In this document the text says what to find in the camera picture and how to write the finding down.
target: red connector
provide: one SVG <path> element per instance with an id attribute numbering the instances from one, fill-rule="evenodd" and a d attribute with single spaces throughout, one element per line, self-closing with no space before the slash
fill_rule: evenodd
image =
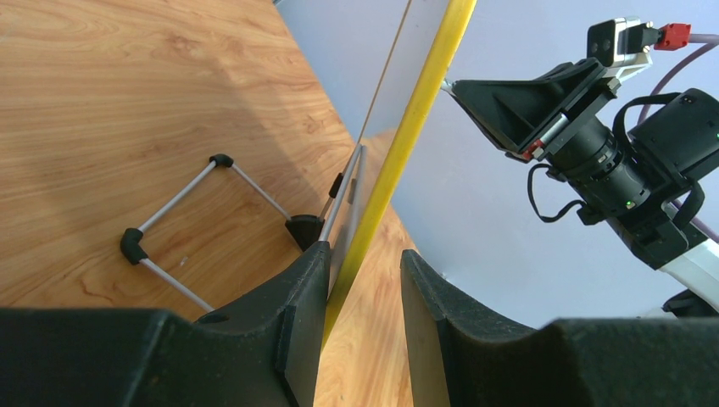
<path id="1" fill-rule="evenodd" d="M 692 33 L 691 24 L 672 23 L 659 29 L 661 39 L 654 45 L 654 49 L 661 51 L 674 51 L 689 44 L 689 35 Z"/>
<path id="2" fill-rule="evenodd" d="M 534 152 L 537 151 L 538 148 L 544 148 L 544 142 L 542 140 L 537 140 L 536 142 L 530 144 L 529 148 L 522 153 L 522 158 L 524 158 L 527 162 L 531 161 L 532 158 L 534 158 Z"/>

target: yellow edge strip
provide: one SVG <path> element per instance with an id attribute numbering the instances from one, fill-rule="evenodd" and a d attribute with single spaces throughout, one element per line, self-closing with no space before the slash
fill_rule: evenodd
<path id="1" fill-rule="evenodd" d="M 415 90 L 412 92 L 407 109 L 399 122 L 392 146 L 382 164 L 366 210 L 359 221 L 357 232 L 354 234 L 347 256 L 340 267 L 330 298 L 327 300 L 322 348 L 325 347 L 330 332 L 337 322 L 344 300 L 347 298 L 349 289 L 362 265 L 362 260 L 370 248 L 372 237 L 387 210 L 394 188 L 399 183 L 402 169 L 410 159 L 412 148 L 420 136 L 422 127 L 434 104 L 434 99 L 439 92 L 439 87 L 452 63 L 454 53 L 460 46 L 476 3 L 477 0 L 450 0 L 447 10 L 444 12 L 442 23 L 434 37 Z"/>

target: aluminum rod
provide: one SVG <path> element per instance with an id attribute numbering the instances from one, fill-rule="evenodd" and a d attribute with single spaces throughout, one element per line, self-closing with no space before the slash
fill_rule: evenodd
<path id="1" fill-rule="evenodd" d="M 260 195 L 262 195 L 262 198 L 265 199 L 265 201 L 269 202 L 270 205 L 272 205 L 275 209 L 277 209 L 277 212 L 282 214 L 282 216 L 285 217 L 287 220 L 292 220 L 292 216 L 278 204 L 275 199 L 272 199 L 270 195 L 265 192 L 264 189 L 260 188 L 259 185 L 255 181 L 252 180 L 243 170 L 240 169 L 240 167 L 237 166 L 237 164 L 232 165 L 232 169 L 238 173 L 246 182 L 249 184 L 255 191 L 257 191 Z"/>
<path id="2" fill-rule="evenodd" d="M 149 268 L 153 273 L 158 275 L 160 278 L 168 282 L 172 287 L 174 287 L 177 291 L 180 293 L 185 294 L 188 298 L 190 298 L 195 304 L 199 305 L 200 308 L 204 309 L 207 312 L 212 312 L 215 309 L 212 308 L 209 304 L 204 302 L 197 294 L 193 293 L 189 288 L 182 285 L 181 282 L 177 281 L 173 276 L 167 274 L 165 270 L 162 270 L 158 265 L 153 263 L 150 259 L 142 259 L 140 260 L 140 263 L 144 265 L 145 267 Z"/>
<path id="3" fill-rule="evenodd" d="M 194 187 L 197 186 L 197 184 L 205 177 L 209 172 L 216 166 L 217 164 L 214 161 L 210 161 L 209 164 L 207 164 L 206 167 L 204 167 L 204 170 L 195 177 L 192 181 L 190 181 L 189 184 L 187 184 L 186 187 L 182 188 L 182 190 L 175 195 L 174 198 L 172 198 L 168 203 L 166 203 L 160 210 L 158 210 L 155 215 L 152 215 L 148 221 L 142 224 L 142 226 L 138 227 L 142 233 L 147 231 L 150 226 L 154 225 L 155 222 L 159 220 L 159 218 L 163 217 L 164 214 L 166 214 L 170 209 L 172 209 L 175 205 L 177 205 L 178 202 L 180 202 L 180 199 L 184 198 L 185 195 L 187 195 Z"/>

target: wooden table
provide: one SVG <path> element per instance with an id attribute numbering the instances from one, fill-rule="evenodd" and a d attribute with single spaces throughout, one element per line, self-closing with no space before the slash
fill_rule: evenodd
<path id="1" fill-rule="evenodd" d="M 291 214 L 318 213 L 353 148 L 270 0 L 6 0 L 0 6 L 0 305 L 203 311 L 120 255 L 206 165 L 231 155 Z M 216 170 L 143 239 L 213 306 L 299 251 Z M 317 405 L 411 404 L 387 213 L 320 364 Z"/>

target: black cable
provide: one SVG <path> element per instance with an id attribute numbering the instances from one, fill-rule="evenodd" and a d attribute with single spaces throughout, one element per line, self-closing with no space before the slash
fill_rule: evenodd
<path id="1" fill-rule="evenodd" d="M 689 192 L 689 196 L 684 200 L 682 206 L 679 207 L 679 211 L 674 215 L 674 225 L 680 230 L 686 227 L 689 222 L 699 213 L 701 205 L 704 204 L 704 190 L 701 189 L 701 185 L 695 180 L 691 180 L 692 189 Z"/>
<path id="2" fill-rule="evenodd" d="M 614 116 L 614 124 L 611 127 L 611 132 L 614 133 L 616 140 L 619 144 L 624 147 L 627 151 L 632 151 L 631 141 L 627 136 L 627 128 L 624 125 L 624 116 L 627 115 L 627 110 L 633 106 L 641 106 L 645 104 L 669 104 L 674 100 L 680 93 L 663 93 L 661 95 L 642 96 L 641 98 L 633 99 L 631 102 L 625 104 L 619 109 L 619 112 Z"/>
<path id="3" fill-rule="evenodd" d="M 529 197 L 529 204 L 532 205 L 532 209 L 534 209 L 534 213 L 537 214 L 537 217 L 544 223 L 554 223 L 557 220 L 560 220 L 561 218 L 566 215 L 567 212 L 569 212 L 569 209 L 580 205 L 584 207 L 585 203 L 581 199 L 576 199 L 574 201 L 571 201 L 567 205 L 565 205 L 564 208 L 562 208 L 559 213 L 555 216 L 543 216 L 539 214 L 539 209 L 537 209 L 537 203 L 534 202 L 534 191 L 533 191 L 533 184 L 534 184 L 534 171 L 539 170 L 540 168 L 545 168 L 547 170 L 551 169 L 552 166 L 549 164 L 536 164 L 529 170 L 529 175 L 527 176 L 527 196 Z"/>

